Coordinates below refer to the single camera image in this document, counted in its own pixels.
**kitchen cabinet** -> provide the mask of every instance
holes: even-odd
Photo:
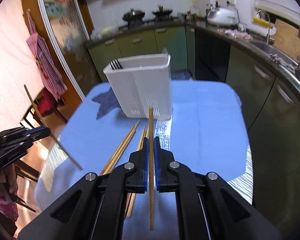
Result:
[[[226,83],[241,99],[241,109],[247,130],[261,111],[274,79],[275,75],[268,69],[243,51],[231,46]]]
[[[300,221],[300,103],[278,78],[248,135],[256,207],[291,233]]]
[[[93,63],[102,82],[108,82],[103,69],[114,59],[121,58],[118,42],[115,39],[105,41],[89,49]]]
[[[195,32],[195,76],[197,80],[225,82],[230,43],[205,31]]]
[[[194,28],[186,26],[188,71],[195,77],[195,38]]]
[[[171,71],[187,69],[187,44],[185,27],[168,27],[154,30],[158,53],[167,48],[171,56]]]
[[[137,32],[117,39],[122,57],[158,53],[154,30]]]

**dining table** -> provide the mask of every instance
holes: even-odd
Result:
[[[154,121],[154,136],[159,136],[161,148],[193,172],[216,172],[251,204],[251,150],[236,92],[222,82],[195,80],[173,80],[171,92],[171,119]],[[37,205],[45,210],[85,174],[100,174],[137,121],[124,114],[109,83],[93,87],[60,135],[60,142],[82,170],[55,144],[34,191]],[[126,163],[137,150],[147,125],[148,119],[140,119],[116,166]],[[154,191],[154,230],[150,231],[148,192],[137,194],[132,216],[124,221],[122,239],[179,239],[175,194]]]

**frying pan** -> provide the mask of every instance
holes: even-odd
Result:
[[[146,13],[141,10],[134,10],[133,8],[131,8],[129,12],[123,15],[122,20],[126,22],[142,20],[145,14]]]
[[[173,10],[162,10],[162,11],[153,11],[152,13],[157,16],[157,17],[161,17],[161,16],[168,16],[173,12]]]

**chopstick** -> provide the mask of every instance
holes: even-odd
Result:
[[[127,135],[124,137],[124,139],[122,140],[122,142],[120,143],[120,145],[118,146],[118,148],[116,149],[114,154],[109,159],[106,166],[103,168],[100,175],[110,173],[113,170],[114,166],[117,164],[118,160],[120,159],[120,157],[123,154],[124,150],[126,149],[127,145],[131,141],[133,135],[135,134],[136,128],[139,125],[139,123],[140,123],[140,120],[138,120],[138,122],[134,126],[132,126],[132,128],[127,133]]]
[[[140,140],[137,146],[137,151],[140,151],[143,147],[143,138],[145,136],[146,126],[143,127],[143,130],[141,132]],[[131,217],[134,201],[136,199],[136,193],[128,193],[127,194],[127,207],[126,207],[126,217]]]
[[[46,121],[43,119],[42,115],[40,114],[36,104],[34,103],[34,101],[32,100],[32,97],[29,93],[29,90],[27,89],[27,86],[24,85],[26,93],[28,95],[29,100],[31,101],[32,107],[34,108],[34,111],[36,112],[37,116],[39,117],[40,121],[43,123],[43,125],[45,127],[48,127]],[[82,167],[80,166],[80,164],[67,152],[67,150],[63,147],[63,145],[58,141],[58,139],[54,136],[54,134],[52,133],[52,131],[50,132],[50,137],[55,141],[55,143],[57,143],[60,147],[61,150],[63,150],[65,152],[65,154],[68,156],[69,160],[72,161],[72,163],[77,166],[79,168],[80,171],[82,171]]]
[[[111,66],[112,70],[123,69],[122,65],[120,64],[120,62],[117,58],[110,62],[110,66]]]
[[[153,107],[149,108],[149,209],[150,230],[153,230],[153,203],[154,203],[154,156],[153,156]]]
[[[129,134],[133,131],[133,129],[135,129],[140,123],[140,120],[131,127],[130,131],[127,133],[127,135],[124,137],[124,139],[122,140],[122,142],[119,144],[119,146],[117,147],[117,149],[114,151],[113,155],[111,156],[111,158],[108,160],[106,166],[103,168],[103,170],[101,171],[100,175],[103,175],[106,168],[109,166],[109,164],[111,163],[111,161],[114,159],[114,157],[116,156],[116,154],[118,153],[120,147],[124,144],[124,142],[127,140]]]

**plastic container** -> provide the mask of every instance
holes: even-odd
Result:
[[[108,64],[103,73],[127,117],[168,120],[172,113],[170,55],[151,54],[118,59],[122,69]]]

